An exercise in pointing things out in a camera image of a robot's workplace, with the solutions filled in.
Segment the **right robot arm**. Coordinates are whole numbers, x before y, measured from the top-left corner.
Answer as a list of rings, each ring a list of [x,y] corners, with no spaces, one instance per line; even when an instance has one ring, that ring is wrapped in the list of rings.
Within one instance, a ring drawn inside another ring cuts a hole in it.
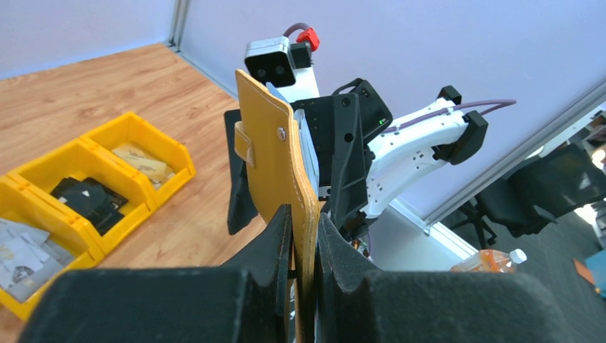
[[[481,148],[488,123],[476,103],[462,103],[452,86],[427,108],[394,118],[364,79],[332,95],[291,103],[306,119],[318,196],[348,240],[367,233],[407,187],[445,164],[460,164]]]

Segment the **yellow leather card holder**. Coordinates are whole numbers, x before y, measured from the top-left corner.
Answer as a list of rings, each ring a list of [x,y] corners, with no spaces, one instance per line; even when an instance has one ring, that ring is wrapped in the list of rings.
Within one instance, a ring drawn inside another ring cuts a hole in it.
[[[297,340],[314,342],[314,266],[320,210],[304,168],[299,125],[290,104],[247,72],[237,69],[235,79],[241,120],[234,129],[234,150],[246,162],[249,192],[263,220],[271,219],[283,204],[291,207]]]

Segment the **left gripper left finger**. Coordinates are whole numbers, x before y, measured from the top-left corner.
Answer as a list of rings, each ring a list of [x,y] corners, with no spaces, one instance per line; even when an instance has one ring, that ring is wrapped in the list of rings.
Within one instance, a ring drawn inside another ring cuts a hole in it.
[[[21,342],[286,342],[292,213],[218,267],[79,269],[47,289]]]

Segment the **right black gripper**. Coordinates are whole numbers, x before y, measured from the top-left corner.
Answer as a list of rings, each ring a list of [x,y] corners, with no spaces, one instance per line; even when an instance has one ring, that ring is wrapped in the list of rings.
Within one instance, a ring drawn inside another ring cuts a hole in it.
[[[351,94],[343,91],[349,89]],[[330,217],[341,228],[367,204],[366,177],[374,154],[368,143],[393,121],[391,111],[366,80],[356,78],[332,95],[292,103],[302,109],[319,163],[319,185],[331,185]],[[245,161],[235,152],[235,124],[240,110],[224,113],[229,153],[231,191],[227,227],[230,235],[245,228],[258,215],[247,179]]]

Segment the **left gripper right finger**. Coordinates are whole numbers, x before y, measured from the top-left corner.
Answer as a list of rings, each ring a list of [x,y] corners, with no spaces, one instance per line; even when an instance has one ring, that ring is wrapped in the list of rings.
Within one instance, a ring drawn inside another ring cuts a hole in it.
[[[386,272],[322,215],[320,342],[571,342],[554,297],[525,274]]]

